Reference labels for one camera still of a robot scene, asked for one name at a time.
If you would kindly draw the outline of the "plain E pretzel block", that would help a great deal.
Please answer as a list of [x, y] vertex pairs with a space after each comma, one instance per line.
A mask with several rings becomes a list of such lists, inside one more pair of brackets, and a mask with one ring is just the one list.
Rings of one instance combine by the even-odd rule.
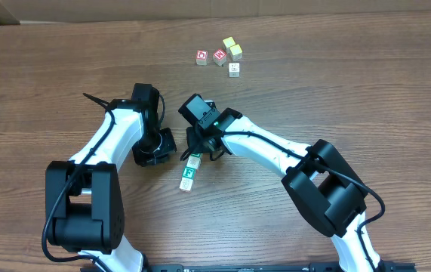
[[192, 186], [193, 186], [193, 179], [182, 177], [181, 182], [180, 182], [180, 186], [179, 186], [179, 189], [182, 192], [186, 192], [186, 193], [191, 192]]

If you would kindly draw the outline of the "yellow front wooden block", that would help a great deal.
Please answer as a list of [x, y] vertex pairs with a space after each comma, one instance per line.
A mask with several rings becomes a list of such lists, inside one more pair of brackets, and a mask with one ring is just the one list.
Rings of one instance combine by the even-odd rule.
[[242, 59], [243, 51], [239, 44], [231, 46], [229, 52], [233, 61]]

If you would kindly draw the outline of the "red apple picture block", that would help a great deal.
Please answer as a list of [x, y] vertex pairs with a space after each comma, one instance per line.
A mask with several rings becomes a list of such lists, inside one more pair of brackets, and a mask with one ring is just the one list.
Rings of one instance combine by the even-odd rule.
[[195, 62], [199, 66], [206, 66], [208, 64], [208, 52], [197, 50]]

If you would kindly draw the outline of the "blue X wooden block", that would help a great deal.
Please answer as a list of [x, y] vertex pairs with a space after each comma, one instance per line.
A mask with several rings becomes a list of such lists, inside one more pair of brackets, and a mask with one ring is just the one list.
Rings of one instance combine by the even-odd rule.
[[230, 78], [240, 77], [240, 63], [229, 63], [228, 73]]

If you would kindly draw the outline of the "green letter F block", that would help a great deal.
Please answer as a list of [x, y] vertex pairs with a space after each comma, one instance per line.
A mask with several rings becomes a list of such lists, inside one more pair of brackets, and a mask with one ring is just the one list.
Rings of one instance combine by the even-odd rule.
[[196, 168], [191, 168], [191, 167], [186, 166], [183, 169], [182, 179], [183, 180], [191, 180], [191, 181], [193, 181], [194, 178], [195, 178], [196, 172], [197, 172]]

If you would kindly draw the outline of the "yellow wooden block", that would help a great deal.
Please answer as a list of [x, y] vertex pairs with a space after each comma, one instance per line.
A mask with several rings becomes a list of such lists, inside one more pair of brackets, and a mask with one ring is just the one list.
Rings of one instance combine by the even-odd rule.
[[229, 52], [233, 61], [242, 59], [243, 51], [239, 44], [231, 46]]
[[236, 45], [236, 42], [232, 36], [225, 38], [223, 40], [223, 47], [225, 50], [228, 50], [229, 48], [231, 48], [234, 45]]

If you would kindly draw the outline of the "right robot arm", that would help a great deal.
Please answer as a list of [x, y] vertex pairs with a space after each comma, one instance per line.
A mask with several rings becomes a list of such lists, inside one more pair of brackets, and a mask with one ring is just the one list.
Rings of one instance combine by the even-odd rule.
[[190, 124], [188, 148], [181, 156], [207, 153], [251, 159], [282, 179], [300, 215], [331, 239], [343, 271], [379, 271], [381, 259], [366, 230], [365, 197], [379, 196], [367, 187], [338, 150], [324, 140], [301, 144], [279, 137], [237, 110], [219, 111], [214, 102], [193, 94], [179, 113]]

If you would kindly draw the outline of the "yellow rear wooden block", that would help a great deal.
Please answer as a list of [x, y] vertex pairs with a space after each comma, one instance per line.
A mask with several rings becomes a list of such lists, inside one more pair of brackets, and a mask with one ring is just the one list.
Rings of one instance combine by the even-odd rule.
[[232, 36], [225, 38], [223, 40], [223, 47], [225, 50], [228, 50], [229, 48], [231, 48], [234, 45], [236, 45], [236, 42]]

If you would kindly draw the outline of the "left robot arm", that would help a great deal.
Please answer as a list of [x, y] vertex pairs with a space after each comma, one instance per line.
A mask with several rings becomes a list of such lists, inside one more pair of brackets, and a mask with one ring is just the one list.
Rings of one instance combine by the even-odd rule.
[[147, 167], [176, 152], [171, 130], [162, 127], [164, 98], [143, 83], [129, 99], [89, 98], [104, 109], [104, 120], [80, 151], [46, 169], [42, 251], [57, 263], [90, 260], [101, 271], [149, 271], [145, 255], [124, 235], [119, 170], [128, 154]]

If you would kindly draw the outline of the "red letter M block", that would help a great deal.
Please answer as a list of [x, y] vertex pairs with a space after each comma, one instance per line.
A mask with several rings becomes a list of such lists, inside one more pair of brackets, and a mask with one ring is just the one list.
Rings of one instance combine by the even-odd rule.
[[216, 65], [223, 66], [225, 62], [227, 62], [227, 53], [223, 49], [219, 48], [213, 53], [213, 61]]

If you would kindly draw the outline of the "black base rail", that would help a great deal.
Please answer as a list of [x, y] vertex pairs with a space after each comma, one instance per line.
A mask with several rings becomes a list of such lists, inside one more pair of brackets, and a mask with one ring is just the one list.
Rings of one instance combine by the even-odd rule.
[[[383, 272], [416, 272], [415, 264], [381, 261]], [[100, 268], [82, 267], [81, 272], [101, 271]], [[316, 262], [307, 265], [234, 265], [234, 266], [183, 266], [182, 264], [153, 264], [148, 270], [152, 272], [341, 272], [338, 262]]]

